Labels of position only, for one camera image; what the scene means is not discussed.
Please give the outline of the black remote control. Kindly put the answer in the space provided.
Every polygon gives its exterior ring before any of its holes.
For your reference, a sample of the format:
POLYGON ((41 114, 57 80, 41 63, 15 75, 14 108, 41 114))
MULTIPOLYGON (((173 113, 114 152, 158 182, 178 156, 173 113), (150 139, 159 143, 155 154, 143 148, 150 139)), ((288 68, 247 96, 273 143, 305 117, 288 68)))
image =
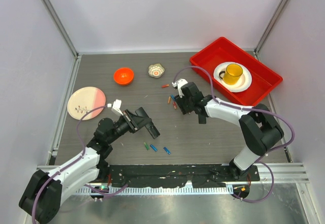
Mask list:
POLYGON ((136 111, 136 124, 139 129, 145 127, 146 130, 150 133, 153 139, 156 139, 160 136, 160 132, 155 127, 152 119, 146 113, 143 107, 138 108, 136 111))

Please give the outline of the black remote battery cover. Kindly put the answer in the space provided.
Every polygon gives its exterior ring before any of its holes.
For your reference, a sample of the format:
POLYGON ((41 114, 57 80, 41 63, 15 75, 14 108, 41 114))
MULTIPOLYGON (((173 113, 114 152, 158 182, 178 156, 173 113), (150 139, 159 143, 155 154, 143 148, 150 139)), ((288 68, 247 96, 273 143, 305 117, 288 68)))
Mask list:
POLYGON ((198 120, 199 120, 199 124, 206 124, 207 123, 206 117, 203 116, 203 115, 199 115, 198 120))

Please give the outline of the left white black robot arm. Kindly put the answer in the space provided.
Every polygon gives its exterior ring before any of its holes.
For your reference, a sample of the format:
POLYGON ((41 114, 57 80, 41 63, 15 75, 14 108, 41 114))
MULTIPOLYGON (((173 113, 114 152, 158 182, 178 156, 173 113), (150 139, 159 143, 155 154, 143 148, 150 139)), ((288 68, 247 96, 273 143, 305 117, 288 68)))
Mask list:
POLYGON ((31 216, 33 223, 48 223, 61 205, 77 189, 95 180, 108 177, 106 158, 113 150, 112 143, 127 132, 146 128, 152 138, 160 136, 152 119, 140 107, 134 113, 125 110, 117 121, 104 118, 98 122, 93 138, 75 157, 48 172, 37 170, 31 176, 19 201, 19 207, 31 216))

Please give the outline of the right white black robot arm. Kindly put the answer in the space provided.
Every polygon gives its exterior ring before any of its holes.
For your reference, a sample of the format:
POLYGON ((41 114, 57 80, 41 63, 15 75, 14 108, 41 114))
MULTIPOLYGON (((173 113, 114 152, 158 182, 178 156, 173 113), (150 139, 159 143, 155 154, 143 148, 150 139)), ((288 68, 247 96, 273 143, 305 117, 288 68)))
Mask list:
POLYGON ((194 112, 199 124, 217 118, 238 126, 245 146, 229 163, 229 174, 236 181, 247 176, 250 167, 284 136, 284 132, 264 104, 256 107, 227 103, 212 95, 204 96, 195 83, 179 79, 172 83, 178 91, 175 102, 182 114, 194 112))

